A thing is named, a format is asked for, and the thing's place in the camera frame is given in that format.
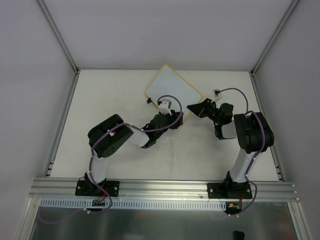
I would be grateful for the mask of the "yellow framed whiteboard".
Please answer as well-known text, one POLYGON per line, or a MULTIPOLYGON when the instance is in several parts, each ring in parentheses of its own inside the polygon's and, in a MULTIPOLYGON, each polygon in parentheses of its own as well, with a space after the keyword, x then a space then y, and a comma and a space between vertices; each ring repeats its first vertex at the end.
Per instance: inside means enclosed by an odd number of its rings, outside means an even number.
POLYGON ((178 112, 182 105, 183 119, 186 120, 191 111, 188 105, 198 104, 203 95, 191 83, 185 80, 171 66, 165 64, 155 75, 145 90, 145 95, 157 105, 158 99, 164 96, 171 101, 171 108, 178 112))

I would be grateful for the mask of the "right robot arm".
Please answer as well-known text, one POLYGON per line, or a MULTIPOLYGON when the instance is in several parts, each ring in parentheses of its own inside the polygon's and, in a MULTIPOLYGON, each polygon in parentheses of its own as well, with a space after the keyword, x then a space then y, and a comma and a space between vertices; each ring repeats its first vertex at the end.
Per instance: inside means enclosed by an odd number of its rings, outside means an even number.
POLYGON ((199 118, 214 123, 214 134, 219 140, 237 139, 240 150, 236 161, 221 183, 208 183, 209 199, 253 198, 249 175, 256 159, 274 144, 274 134, 261 112, 233 114, 234 106, 216 103, 207 98, 187 108, 199 118))

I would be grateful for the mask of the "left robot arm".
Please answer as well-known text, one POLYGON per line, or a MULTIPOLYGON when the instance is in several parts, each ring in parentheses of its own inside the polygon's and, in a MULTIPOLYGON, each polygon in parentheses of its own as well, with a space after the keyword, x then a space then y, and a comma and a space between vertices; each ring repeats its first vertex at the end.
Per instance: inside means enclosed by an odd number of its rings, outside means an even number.
POLYGON ((118 114, 114 114, 93 127, 87 134, 91 151, 89 170, 83 180, 78 180, 75 195, 117 197, 120 182, 106 179, 107 158, 126 142, 142 149, 152 147, 167 130, 176 130, 183 125, 183 115, 174 110, 167 114, 159 112, 149 123, 139 128, 125 123, 118 114))

